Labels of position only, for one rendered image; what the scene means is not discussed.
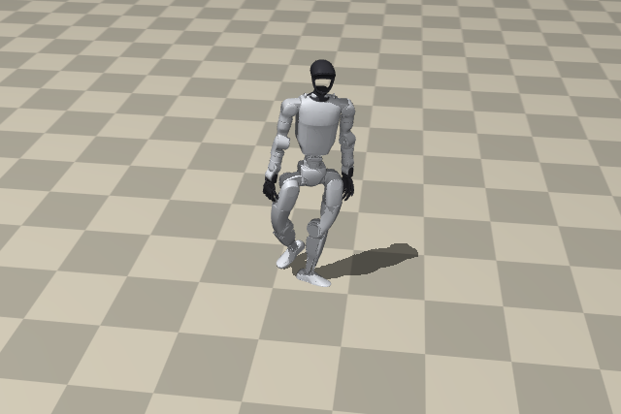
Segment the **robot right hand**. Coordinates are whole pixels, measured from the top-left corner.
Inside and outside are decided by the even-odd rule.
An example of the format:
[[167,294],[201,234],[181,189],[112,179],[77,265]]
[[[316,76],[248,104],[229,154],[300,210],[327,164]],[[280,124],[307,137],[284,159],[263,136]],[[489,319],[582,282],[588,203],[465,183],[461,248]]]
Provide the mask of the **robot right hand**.
[[275,174],[272,177],[272,181],[269,181],[266,177],[265,177],[265,183],[263,185],[263,193],[266,195],[266,197],[269,198],[269,200],[272,200],[273,202],[275,202],[275,197],[278,199],[278,194],[276,192],[276,187],[275,187],[275,183],[277,182],[278,179],[278,175]]

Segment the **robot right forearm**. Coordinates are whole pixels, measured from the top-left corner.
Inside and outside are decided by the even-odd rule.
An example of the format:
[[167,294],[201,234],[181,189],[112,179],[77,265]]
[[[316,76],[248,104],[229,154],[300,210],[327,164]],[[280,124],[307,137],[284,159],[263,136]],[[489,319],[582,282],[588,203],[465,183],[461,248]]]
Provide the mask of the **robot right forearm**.
[[272,150],[271,150],[271,158],[270,163],[268,165],[268,170],[265,173],[265,177],[272,181],[273,175],[277,174],[281,169],[281,160],[284,155],[284,151],[282,149],[277,149],[278,146],[278,136],[275,137]]

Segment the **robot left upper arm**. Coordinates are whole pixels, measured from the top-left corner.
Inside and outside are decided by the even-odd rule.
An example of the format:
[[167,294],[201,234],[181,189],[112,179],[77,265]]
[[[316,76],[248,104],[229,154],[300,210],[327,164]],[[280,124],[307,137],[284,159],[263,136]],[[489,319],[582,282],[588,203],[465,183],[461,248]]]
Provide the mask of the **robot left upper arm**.
[[342,108],[339,144],[343,147],[349,147],[356,141],[354,134],[350,132],[353,126],[355,108],[352,102],[347,98],[339,98],[339,101]]

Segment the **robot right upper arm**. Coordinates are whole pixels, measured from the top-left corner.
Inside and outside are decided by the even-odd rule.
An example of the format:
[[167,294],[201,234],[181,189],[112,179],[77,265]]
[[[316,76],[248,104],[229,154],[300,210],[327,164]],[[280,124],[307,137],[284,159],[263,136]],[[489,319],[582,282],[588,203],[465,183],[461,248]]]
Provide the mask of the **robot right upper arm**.
[[280,106],[278,118],[278,146],[277,149],[287,149],[290,145],[290,138],[287,137],[294,115],[297,114],[301,105],[300,98],[285,99]]

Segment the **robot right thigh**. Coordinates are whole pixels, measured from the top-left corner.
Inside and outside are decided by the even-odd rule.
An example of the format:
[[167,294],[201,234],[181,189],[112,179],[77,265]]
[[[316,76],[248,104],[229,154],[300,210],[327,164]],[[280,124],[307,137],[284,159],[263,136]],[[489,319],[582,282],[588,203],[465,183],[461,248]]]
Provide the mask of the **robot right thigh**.
[[282,237],[287,237],[294,228],[288,216],[298,198],[300,182],[299,172],[284,173],[278,180],[280,191],[272,203],[271,220],[274,230]]

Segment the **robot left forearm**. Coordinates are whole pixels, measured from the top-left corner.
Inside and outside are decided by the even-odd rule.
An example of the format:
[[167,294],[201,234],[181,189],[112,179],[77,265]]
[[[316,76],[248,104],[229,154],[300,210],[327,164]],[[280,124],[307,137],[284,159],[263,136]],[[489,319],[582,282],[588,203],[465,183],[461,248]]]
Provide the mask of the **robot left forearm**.
[[353,167],[353,164],[354,164],[354,160],[353,160],[354,145],[355,145],[355,143],[353,143],[349,147],[341,146],[341,152],[342,152],[342,172],[345,173],[346,175],[348,175],[348,170],[351,167],[354,170],[354,167]]

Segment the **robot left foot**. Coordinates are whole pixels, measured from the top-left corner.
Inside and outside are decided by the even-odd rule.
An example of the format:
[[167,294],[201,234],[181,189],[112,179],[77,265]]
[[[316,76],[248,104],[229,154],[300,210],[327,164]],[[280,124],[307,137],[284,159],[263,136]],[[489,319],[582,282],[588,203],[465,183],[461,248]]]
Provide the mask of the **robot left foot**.
[[329,287],[331,285],[331,282],[329,280],[323,278],[317,272],[314,272],[314,274],[310,276],[310,275],[306,275],[305,271],[306,269],[300,269],[296,275],[297,279],[306,281],[312,285],[316,285],[320,287]]

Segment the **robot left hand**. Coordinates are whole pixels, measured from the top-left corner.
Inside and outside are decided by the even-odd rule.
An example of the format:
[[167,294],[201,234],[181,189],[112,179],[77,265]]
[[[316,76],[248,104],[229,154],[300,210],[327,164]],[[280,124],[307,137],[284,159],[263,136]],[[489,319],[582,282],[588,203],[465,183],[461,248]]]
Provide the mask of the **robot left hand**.
[[[351,179],[351,177],[353,176],[353,168],[351,167],[348,170],[348,175],[346,175],[345,173],[342,172],[342,180],[343,180],[343,199],[345,201],[352,195],[354,194],[354,185],[353,185],[353,180]],[[344,192],[345,191],[345,192]]]

